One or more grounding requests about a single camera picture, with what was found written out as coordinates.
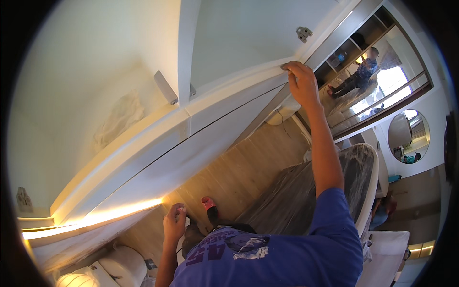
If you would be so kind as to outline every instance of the blue t-shirt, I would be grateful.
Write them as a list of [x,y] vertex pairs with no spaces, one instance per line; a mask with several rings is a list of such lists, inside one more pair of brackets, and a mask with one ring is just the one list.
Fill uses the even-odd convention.
[[190,250],[171,286],[355,286],[362,266],[344,192],[330,188],[317,199],[308,236],[217,229]]

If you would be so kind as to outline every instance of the wooden floor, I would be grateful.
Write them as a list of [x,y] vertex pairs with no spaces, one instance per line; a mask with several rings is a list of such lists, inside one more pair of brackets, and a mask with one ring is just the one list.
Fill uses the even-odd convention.
[[293,119],[278,126],[263,124],[249,138],[164,197],[163,206],[123,233],[118,243],[132,247],[145,259],[151,258],[159,264],[164,240],[162,218],[171,205],[184,203],[188,214],[198,221],[201,231],[211,230],[201,197],[210,196],[222,218],[235,219],[281,170],[302,162],[308,149],[307,141]]

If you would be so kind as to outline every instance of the man's right hand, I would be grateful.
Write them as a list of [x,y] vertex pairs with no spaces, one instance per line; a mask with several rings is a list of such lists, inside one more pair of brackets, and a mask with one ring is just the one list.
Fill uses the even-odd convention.
[[175,245],[185,232],[186,208],[183,203],[174,204],[162,222],[164,227],[164,243]]
[[293,98],[306,110],[321,107],[317,79],[312,69],[296,61],[288,62],[282,68],[288,70]]

